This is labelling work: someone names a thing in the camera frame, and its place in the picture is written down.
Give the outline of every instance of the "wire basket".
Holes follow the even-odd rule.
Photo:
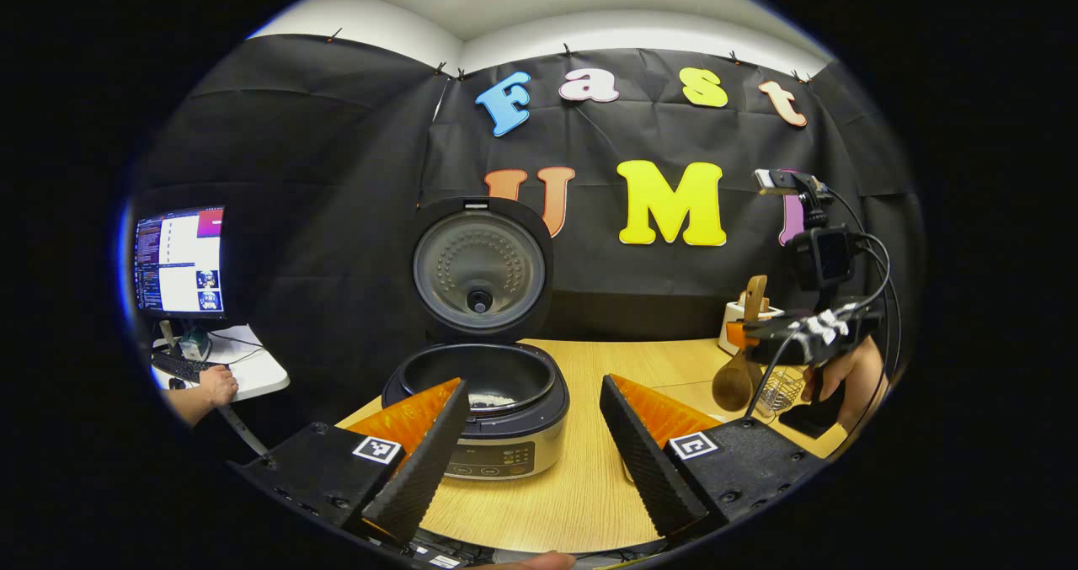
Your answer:
[[[804,383],[804,378],[797,372],[776,366],[763,386],[756,411],[763,418],[770,418],[789,408],[797,401],[798,394],[801,394]]]

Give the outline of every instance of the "blue letter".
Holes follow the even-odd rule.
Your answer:
[[[519,106],[528,105],[528,92],[524,91],[524,86],[516,86],[516,84],[528,82],[528,80],[531,80],[531,75],[524,71],[516,71],[475,98],[475,105],[485,106],[490,117],[494,119],[494,136],[500,137],[502,134],[509,133],[510,129],[516,128],[517,125],[524,124],[524,121],[528,119],[527,110],[516,110],[516,107],[513,106],[513,102]]]

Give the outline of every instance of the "monitor screen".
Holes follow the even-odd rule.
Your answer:
[[[142,311],[223,318],[223,206],[158,213],[135,224],[135,303]]]

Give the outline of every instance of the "hand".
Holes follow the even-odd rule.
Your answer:
[[[556,551],[542,555],[513,561],[511,564],[495,564],[494,566],[474,566],[473,570],[569,570],[577,566],[577,558]]]
[[[875,342],[869,336],[853,351],[846,352],[841,358],[832,359],[826,366],[823,379],[824,389],[820,390],[819,401],[823,402],[830,398],[839,388],[839,384],[843,380],[846,381],[846,397],[842,402],[842,407],[839,408],[839,425],[846,429],[846,433],[849,433],[857,426],[857,421],[869,408],[869,405],[871,404],[874,408],[883,398],[884,391],[887,390],[887,376],[884,375],[883,380],[880,379],[880,375],[883,374],[883,358],[880,357]],[[801,400],[805,402],[812,400],[813,391],[815,391],[819,380],[816,373],[817,371],[812,367],[805,371],[805,387],[801,393]]]
[[[232,398],[239,390],[239,385],[236,383],[235,377],[232,376],[231,371],[218,364],[206,367],[198,375],[198,389],[207,397],[207,401],[211,406],[220,408],[232,402]]]

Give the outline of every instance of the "wooden spoon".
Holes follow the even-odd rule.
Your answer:
[[[763,289],[768,286],[766,276],[754,276],[745,290],[745,321],[756,321],[760,317],[763,305]],[[728,413],[743,409],[752,400],[756,387],[760,386],[763,375],[760,365],[745,358],[745,350],[738,350],[732,360],[715,373],[711,380],[711,398],[716,404]]]

